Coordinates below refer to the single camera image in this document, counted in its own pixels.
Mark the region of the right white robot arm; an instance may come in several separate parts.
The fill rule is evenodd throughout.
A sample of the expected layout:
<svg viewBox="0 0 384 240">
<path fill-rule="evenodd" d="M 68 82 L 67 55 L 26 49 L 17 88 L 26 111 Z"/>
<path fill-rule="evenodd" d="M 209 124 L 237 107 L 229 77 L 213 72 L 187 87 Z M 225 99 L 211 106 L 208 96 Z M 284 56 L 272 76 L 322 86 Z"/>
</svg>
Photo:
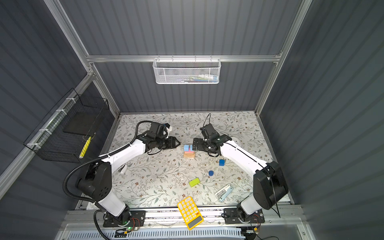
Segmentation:
<svg viewBox="0 0 384 240">
<path fill-rule="evenodd" d="M 253 178 L 252 194 L 238 204 L 239 217 L 247 218 L 261 209 L 269 210 L 288 194 L 286 179 L 277 162 L 269 163 L 253 156 L 231 137 L 219 134 L 212 124 L 201 127 L 200 131 L 203 137 L 194 138 L 194 151 L 229 159 Z"/>
</svg>

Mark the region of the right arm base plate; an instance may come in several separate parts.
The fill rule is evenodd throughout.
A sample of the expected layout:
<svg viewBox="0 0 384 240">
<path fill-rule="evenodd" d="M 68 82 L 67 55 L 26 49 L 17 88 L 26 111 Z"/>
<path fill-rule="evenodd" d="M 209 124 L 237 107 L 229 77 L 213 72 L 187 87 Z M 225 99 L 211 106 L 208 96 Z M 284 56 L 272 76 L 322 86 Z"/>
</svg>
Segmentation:
<svg viewBox="0 0 384 240">
<path fill-rule="evenodd" d="M 258 210 L 250 215 L 246 214 L 240 208 L 225 208 L 221 217 L 227 225 L 233 224 L 263 224 L 265 222 L 262 210 Z"/>
</svg>

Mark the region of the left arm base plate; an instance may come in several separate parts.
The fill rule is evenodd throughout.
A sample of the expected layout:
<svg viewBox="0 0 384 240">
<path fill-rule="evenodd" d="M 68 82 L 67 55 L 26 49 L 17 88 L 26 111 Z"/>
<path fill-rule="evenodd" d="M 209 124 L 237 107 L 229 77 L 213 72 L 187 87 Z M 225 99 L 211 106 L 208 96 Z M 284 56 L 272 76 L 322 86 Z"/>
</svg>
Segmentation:
<svg viewBox="0 0 384 240">
<path fill-rule="evenodd" d="M 142 227 L 146 218 L 146 211 L 125 211 L 121 216 L 115 217 L 109 213 L 104 217 L 104 228 Z"/>
</svg>

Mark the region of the wooden block with holes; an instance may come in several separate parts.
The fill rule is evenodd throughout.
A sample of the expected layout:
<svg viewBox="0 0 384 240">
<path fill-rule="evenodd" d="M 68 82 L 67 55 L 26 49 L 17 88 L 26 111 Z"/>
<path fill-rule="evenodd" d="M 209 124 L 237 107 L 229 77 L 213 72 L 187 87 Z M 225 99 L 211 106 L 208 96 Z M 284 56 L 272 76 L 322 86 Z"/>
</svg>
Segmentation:
<svg viewBox="0 0 384 240">
<path fill-rule="evenodd" d="M 184 152 L 184 158 L 186 159 L 194 159 L 196 156 L 195 152 Z"/>
</svg>

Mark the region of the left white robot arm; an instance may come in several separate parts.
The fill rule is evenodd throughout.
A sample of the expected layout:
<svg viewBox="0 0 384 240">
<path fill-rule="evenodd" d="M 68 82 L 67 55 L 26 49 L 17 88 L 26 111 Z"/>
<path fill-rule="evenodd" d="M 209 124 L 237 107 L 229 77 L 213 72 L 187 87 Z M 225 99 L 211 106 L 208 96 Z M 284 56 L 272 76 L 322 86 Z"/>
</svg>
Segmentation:
<svg viewBox="0 0 384 240">
<path fill-rule="evenodd" d="M 91 198 L 100 210 L 124 222 L 130 218 L 129 207 L 112 191 L 112 174 L 122 170 L 135 157 L 153 149 L 171 150 L 181 143 L 170 136 L 170 124 L 141 121 L 136 125 L 133 139 L 115 151 L 101 155 L 79 175 L 76 188 Z"/>
</svg>

